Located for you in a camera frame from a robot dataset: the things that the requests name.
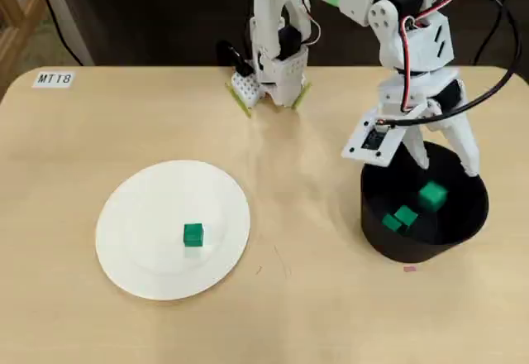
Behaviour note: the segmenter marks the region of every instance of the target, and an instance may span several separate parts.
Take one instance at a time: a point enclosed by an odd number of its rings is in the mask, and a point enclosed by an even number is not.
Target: paper plate
[[[183,227],[201,223],[203,247]],[[96,251],[108,278],[142,298],[172,300],[222,280],[242,256],[250,209],[226,172],[193,160],[146,168],[121,184],[98,220]]]

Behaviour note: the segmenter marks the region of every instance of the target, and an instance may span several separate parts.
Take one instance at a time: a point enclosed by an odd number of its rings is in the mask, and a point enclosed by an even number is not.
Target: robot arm
[[[448,19],[431,9],[438,0],[323,0],[361,26],[370,26],[380,43],[381,64],[397,73],[379,86],[379,104],[362,117],[342,155],[388,166],[404,143],[416,162],[428,167],[419,127],[379,126],[380,118],[419,118],[466,102],[454,59]],[[289,22],[281,17],[286,7]],[[234,75],[232,85],[249,108],[265,94],[291,107],[303,90],[311,18],[303,0],[255,0],[250,21],[255,74]],[[479,173],[479,150],[464,114],[430,126],[442,130],[467,173]]]

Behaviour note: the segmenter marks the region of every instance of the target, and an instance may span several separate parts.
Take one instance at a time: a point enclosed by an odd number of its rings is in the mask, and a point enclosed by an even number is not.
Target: green cube
[[[384,219],[382,219],[382,223],[387,227],[387,228],[390,228],[391,230],[393,230],[394,232],[396,232],[401,226],[402,224],[400,223],[400,221],[398,219],[395,219],[393,217],[393,215],[390,215],[390,214],[386,214],[386,216],[384,217]]]
[[[186,247],[204,245],[204,228],[201,223],[189,223],[183,226],[183,244]]]
[[[418,215],[405,205],[399,208],[398,211],[395,213],[395,218],[408,227],[413,225],[417,217]]]
[[[419,192],[419,204],[426,211],[437,212],[445,205],[448,190],[435,182],[428,182],[428,184]]]

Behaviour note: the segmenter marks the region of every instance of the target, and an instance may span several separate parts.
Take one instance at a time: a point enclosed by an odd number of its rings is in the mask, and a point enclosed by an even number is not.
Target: black bowl
[[[423,170],[401,145],[388,168],[362,170],[362,229],[382,255],[404,263],[423,262],[475,236],[488,215],[488,195],[479,176],[470,178],[459,157],[443,146],[425,142],[430,168]],[[436,213],[419,205],[419,191],[434,181],[448,190]],[[407,205],[419,216],[405,232],[382,223]]]

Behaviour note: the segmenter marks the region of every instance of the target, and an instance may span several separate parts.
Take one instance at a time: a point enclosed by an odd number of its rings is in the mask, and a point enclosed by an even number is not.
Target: table surface
[[[0,107],[1,363],[528,362],[520,78],[470,114],[486,226],[406,273],[365,240],[361,164],[340,156],[388,71],[309,69],[314,85],[297,112],[268,101],[251,119],[224,88],[225,69],[77,69],[70,89],[33,89],[37,72]],[[462,69],[471,98],[502,73]],[[252,226],[223,282],[156,303],[107,279],[94,232],[123,180],[173,159],[231,174]]]

